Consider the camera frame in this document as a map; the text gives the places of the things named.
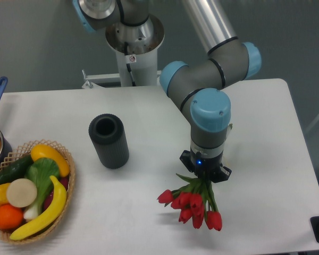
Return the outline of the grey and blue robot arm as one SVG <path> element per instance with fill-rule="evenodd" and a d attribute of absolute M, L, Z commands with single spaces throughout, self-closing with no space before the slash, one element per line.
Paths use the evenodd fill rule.
<path fill-rule="evenodd" d="M 219 1 L 183 1 L 208 59 L 196 67 L 182 61 L 157 70 L 157 50 L 164 40 L 160 20 L 148 1 L 73 1 L 89 32 L 105 29 L 115 51 L 123 87 L 160 84 L 191 127 L 190 149 L 180 157 L 188 171 L 218 183 L 231 170 L 222 164 L 230 132 L 231 103 L 223 89 L 256 74 L 259 50 L 240 42 Z"/>

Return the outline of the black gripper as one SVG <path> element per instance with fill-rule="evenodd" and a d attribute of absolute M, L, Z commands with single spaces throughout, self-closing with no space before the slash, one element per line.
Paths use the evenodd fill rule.
<path fill-rule="evenodd" d="M 232 173 L 232 170 L 223 166 L 222 163 L 223 151 L 219 152 L 213 149 L 210 153 L 204 153 L 197 150 L 184 150 L 180 156 L 181 162 L 186 169 L 194 173 L 198 178 L 213 183 L 227 181 Z"/>

